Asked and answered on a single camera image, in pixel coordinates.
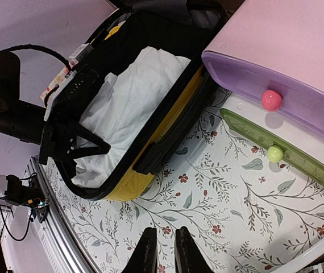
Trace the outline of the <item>white plastic basket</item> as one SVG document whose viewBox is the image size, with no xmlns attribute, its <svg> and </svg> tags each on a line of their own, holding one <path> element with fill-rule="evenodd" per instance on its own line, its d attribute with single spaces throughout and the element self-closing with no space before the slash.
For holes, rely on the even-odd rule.
<svg viewBox="0 0 324 273">
<path fill-rule="evenodd" d="M 291 273 L 299 272 L 301 269 L 311 264 L 324 254 L 324 239 L 321 239 L 314 246 L 306 250 L 303 254 L 294 258 L 287 264 L 274 270 L 273 273 Z"/>
</svg>

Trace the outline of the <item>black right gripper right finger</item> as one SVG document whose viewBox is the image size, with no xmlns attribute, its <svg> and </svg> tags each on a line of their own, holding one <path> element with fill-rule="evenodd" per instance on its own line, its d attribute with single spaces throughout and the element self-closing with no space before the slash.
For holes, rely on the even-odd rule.
<svg viewBox="0 0 324 273">
<path fill-rule="evenodd" d="M 185 226 L 176 230 L 175 271 L 179 273 L 213 272 L 199 251 L 188 228 Z"/>
</svg>

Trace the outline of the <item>white garment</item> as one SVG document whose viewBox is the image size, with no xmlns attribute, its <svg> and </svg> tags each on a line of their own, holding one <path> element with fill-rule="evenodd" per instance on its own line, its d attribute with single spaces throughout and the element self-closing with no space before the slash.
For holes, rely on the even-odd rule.
<svg viewBox="0 0 324 273">
<path fill-rule="evenodd" d="M 189 63 L 187 57 L 146 47 L 120 75 L 105 77 L 80 125 L 111 148 L 107 154 L 76 159 L 74 185 L 98 188 L 107 180 Z"/>
</svg>

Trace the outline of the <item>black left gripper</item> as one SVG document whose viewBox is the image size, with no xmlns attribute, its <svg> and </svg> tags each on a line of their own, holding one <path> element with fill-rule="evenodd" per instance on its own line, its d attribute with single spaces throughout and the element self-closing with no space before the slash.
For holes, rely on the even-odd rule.
<svg viewBox="0 0 324 273">
<path fill-rule="evenodd" d="M 0 51 L 0 133 L 40 145 L 39 162 L 61 162 L 107 154 L 111 146 L 78 122 L 44 122 L 45 108 L 20 100 L 20 59 Z M 94 144 L 76 147 L 77 138 Z"/>
</svg>

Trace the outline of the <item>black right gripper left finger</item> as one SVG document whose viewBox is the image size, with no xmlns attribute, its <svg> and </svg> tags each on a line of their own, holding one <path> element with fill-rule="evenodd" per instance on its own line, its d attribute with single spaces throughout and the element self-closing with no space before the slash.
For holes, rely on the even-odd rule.
<svg viewBox="0 0 324 273">
<path fill-rule="evenodd" d="M 147 227 L 122 272 L 157 272 L 157 252 L 157 230 Z"/>
</svg>

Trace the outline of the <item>yellow Pikachu suitcase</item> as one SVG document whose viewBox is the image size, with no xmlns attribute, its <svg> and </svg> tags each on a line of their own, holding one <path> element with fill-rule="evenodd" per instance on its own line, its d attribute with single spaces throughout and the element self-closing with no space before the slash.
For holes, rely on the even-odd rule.
<svg viewBox="0 0 324 273">
<path fill-rule="evenodd" d="M 39 162 L 88 200 L 140 196 L 190 131 L 214 81 L 201 55 L 220 1 L 114 1 L 45 97 Z"/>
</svg>

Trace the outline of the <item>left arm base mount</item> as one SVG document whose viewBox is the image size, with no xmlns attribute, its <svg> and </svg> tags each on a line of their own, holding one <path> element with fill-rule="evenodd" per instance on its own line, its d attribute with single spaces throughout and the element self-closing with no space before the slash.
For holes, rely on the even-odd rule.
<svg viewBox="0 0 324 273">
<path fill-rule="evenodd" d="M 3 200 L 11 205 L 26 206 L 31 209 L 31 214 L 41 224 L 49 212 L 49 198 L 47 198 L 39 183 L 36 172 L 27 178 L 18 178 L 14 175 L 6 176 L 7 187 Z"/>
</svg>

